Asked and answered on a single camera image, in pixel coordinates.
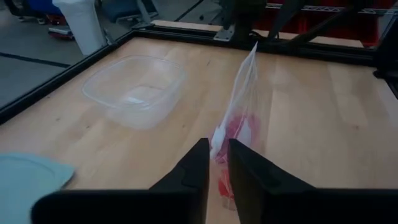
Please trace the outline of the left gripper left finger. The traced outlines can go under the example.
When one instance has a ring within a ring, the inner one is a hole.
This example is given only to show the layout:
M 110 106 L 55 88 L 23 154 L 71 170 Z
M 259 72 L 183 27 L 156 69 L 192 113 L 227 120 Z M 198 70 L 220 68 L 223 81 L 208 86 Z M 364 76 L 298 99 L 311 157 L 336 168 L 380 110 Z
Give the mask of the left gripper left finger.
M 149 189 L 60 190 L 32 207 L 32 223 L 205 223 L 209 142 L 198 142 Z

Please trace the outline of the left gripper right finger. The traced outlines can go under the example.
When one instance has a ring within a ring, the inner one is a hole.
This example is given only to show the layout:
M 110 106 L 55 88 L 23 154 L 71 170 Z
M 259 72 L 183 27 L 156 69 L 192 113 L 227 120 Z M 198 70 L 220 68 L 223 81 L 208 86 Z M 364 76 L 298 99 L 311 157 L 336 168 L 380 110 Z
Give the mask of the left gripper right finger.
M 236 139 L 229 181 L 241 223 L 397 223 L 396 189 L 316 188 Z

